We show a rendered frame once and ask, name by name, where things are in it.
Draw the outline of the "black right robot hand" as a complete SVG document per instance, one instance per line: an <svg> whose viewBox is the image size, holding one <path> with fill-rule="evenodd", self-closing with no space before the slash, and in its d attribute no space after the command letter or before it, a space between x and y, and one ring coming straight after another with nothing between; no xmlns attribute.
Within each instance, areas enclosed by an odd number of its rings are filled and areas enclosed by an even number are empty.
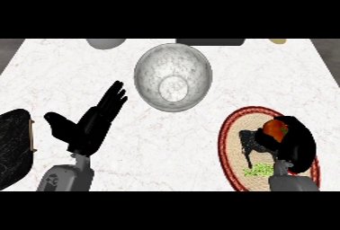
<svg viewBox="0 0 340 230"><path fill-rule="evenodd" d="M288 132L277 142L260 128L254 133L254 141L266 149L277 152L277 159L289 162L294 166L288 168L291 173L302 173L313 162L316 155L316 142L304 124L294 116L274 118L288 127Z"/></svg>

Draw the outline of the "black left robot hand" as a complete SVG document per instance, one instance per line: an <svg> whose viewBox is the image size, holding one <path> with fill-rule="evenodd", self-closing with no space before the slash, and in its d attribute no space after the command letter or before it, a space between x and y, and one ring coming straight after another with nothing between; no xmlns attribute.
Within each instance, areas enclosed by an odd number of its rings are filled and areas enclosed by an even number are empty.
<svg viewBox="0 0 340 230"><path fill-rule="evenodd" d="M110 122L127 101L122 86L122 82L113 82L97 105L87 110L76 123L56 112L48 112L44 115L51 128L51 136L67 144L66 150L70 153L90 156L98 150Z"/></svg>

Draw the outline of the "red tomato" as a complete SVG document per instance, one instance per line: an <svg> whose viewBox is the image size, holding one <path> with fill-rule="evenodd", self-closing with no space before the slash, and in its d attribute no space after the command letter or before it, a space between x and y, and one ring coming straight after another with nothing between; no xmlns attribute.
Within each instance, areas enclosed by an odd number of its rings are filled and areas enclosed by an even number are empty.
<svg viewBox="0 0 340 230"><path fill-rule="evenodd" d="M282 121L271 119L263 125L263 133L280 142L285 134L288 133L288 127Z"/></svg>

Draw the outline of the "round woven red-rimmed placemat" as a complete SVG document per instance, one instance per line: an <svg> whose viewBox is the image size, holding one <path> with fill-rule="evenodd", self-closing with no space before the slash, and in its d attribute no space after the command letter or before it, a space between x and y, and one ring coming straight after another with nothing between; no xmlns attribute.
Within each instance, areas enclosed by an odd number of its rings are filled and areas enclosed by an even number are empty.
<svg viewBox="0 0 340 230"><path fill-rule="evenodd" d="M221 169L236 191L268 191L273 173L273 153L254 142L254 133L264 123L280 116L274 110L248 106L227 116L217 138Z"/></svg>

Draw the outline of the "grey speckled bowl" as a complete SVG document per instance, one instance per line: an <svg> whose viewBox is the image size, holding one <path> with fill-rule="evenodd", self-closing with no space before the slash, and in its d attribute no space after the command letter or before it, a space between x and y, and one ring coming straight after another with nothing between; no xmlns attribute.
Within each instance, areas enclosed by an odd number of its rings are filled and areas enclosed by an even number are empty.
<svg viewBox="0 0 340 230"><path fill-rule="evenodd" d="M137 93L159 111L180 112L202 100L212 82L209 62L198 49L162 44L141 55L134 68Z"/></svg>

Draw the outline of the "grey rounded object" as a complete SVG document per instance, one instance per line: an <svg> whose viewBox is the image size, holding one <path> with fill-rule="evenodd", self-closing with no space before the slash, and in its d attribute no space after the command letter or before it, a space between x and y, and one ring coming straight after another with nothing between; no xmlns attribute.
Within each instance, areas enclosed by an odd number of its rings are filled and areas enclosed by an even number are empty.
<svg viewBox="0 0 340 230"><path fill-rule="evenodd" d="M85 41L94 49L112 49L124 43L124 39L87 39Z"/></svg>

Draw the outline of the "dark grey flat object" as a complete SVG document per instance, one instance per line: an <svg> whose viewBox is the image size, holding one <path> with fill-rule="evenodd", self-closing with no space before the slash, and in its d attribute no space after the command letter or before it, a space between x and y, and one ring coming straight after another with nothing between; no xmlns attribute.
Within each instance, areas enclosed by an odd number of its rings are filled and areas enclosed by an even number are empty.
<svg viewBox="0 0 340 230"><path fill-rule="evenodd" d="M175 43L189 46L240 46L245 39L175 39Z"/></svg>

